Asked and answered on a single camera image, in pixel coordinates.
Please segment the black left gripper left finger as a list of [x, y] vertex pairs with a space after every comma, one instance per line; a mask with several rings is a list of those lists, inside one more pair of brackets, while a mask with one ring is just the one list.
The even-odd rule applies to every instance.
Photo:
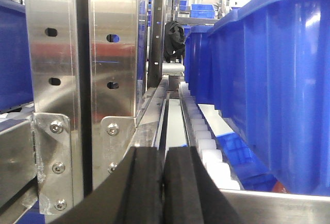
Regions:
[[54, 223], [161, 223], [162, 169], [152, 147], [131, 147], [114, 172]]

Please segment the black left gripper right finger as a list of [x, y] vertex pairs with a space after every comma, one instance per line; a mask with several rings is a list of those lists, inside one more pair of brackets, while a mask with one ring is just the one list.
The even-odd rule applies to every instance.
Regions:
[[164, 166], [164, 223], [242, 223], [216, 187], [196, 147], [172, 147]]

